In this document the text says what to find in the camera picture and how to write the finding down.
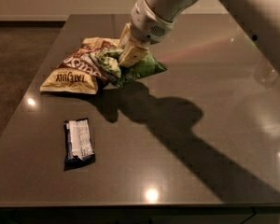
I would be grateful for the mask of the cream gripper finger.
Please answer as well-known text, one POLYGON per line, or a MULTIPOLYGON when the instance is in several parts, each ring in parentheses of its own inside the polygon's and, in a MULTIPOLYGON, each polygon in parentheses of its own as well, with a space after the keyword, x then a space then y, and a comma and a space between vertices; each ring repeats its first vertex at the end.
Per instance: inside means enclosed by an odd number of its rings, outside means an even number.
POLYGON ((119 56, 119 65, 124 67, 131 67, 144 59, 149 54, 148 43, 132 42, 127 49, 119 56))
POLYGON ((127 49, 131 45, 132 34, 131 34, 131 24, 128 22, 125 24, 123 31, 119 39, 119 47, 121 49, 127 49))

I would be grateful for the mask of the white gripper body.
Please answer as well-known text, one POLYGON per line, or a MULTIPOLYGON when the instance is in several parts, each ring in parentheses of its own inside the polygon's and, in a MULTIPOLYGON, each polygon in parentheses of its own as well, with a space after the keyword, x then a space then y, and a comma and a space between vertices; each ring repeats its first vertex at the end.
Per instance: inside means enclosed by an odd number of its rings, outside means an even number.
POLYGON ((173 21, 166 21, 155 14, 146 0, 137 0, 134 4, 130 23, 133 38, 150 44, 162 42, 175 24, 173 21))

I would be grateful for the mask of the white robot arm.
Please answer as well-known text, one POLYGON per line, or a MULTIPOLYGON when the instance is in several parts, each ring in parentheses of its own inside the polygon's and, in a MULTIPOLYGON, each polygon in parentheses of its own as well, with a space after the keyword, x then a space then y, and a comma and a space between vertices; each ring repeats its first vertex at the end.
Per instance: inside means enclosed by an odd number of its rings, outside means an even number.
MULTIPOLYGON (((137 0, 124 26, 119 63, 130 67, 162 42, 177 17, 199 0, 137 0)), ((280 76, 280 0, 218 0, 280 76)))

